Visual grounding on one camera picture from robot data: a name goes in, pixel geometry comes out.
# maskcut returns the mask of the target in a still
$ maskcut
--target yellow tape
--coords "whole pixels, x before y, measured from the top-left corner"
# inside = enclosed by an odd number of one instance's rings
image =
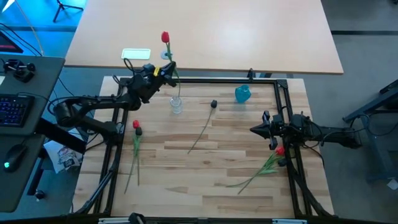
[[[159,70],[160,70],[160,67],[156,67],[156,68],[155,68],[155,71],[154,71],[154,76],[155,76],[155,77],[156,77],[157,74],[159,73]]]

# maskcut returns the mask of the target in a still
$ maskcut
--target keyboard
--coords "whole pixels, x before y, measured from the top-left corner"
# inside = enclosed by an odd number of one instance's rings
[[[0,126],[23,127],[34,97],[0,94]]]

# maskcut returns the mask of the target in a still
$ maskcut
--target wood grain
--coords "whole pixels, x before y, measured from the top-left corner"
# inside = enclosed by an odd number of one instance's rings
[[[294,112],[303,110],[310,115],[303,80],[288,83]],[[128,216],[132,212],[148,217],[294,216],[285,167],[278,168],[278,173],[254,179],[240,195],[240,188],[226,187],[250,178],[270,156],[269,141],[251,133],[249,128],[261,123],[264,110],[271,115],[277,112],[271,85],[250,85],[253,94],[244,105],[237,104],[231,94],[237,86],[183,83],[181,114],[173,114],[169,103],[170,96],[178,90],[163,86],[149,104],[129,113],[112,216]],[[101,95],[116,93],[116,89],[112,78],[105,77]],[[218,100],[219,105],[204,135],[187,154],[206,123],[212,99]],[[95,118],[103,121],[111,116],[111,110],[95,113]],[[134,119],[140,121],[144,132],[140,186],[135,171],[124,194],[133,159]],[[97,138],[91,144],[100,141]],[[105,146],[98,146],[85,154],[73,199],[75,208],[84,204],[98,184],[104,149]],[[308,149],[302,149],[302,159],[309,188],[324,208],[333,213],[321,159]]]
[[[165,30],[180,69],[343,73],[320,0],[89,0],[65,65],[124,67],[126,48],[166,64]]]

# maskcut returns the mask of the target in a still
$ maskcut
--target computer mouse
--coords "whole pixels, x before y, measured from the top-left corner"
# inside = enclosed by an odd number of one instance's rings
[[[27,146],[23,144],[16,144],[12,146],[6,153],[3,168],[6,172],[14,172],[21,164],[22,158],[27,150]]]

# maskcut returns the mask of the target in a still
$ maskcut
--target blue vase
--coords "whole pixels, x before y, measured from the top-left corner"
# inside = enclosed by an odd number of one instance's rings
[[[235,97],[238,103],[244,103],[246,100],[250,98],[250,96],[251,93],[248,85],[243,85],[235,89]]]

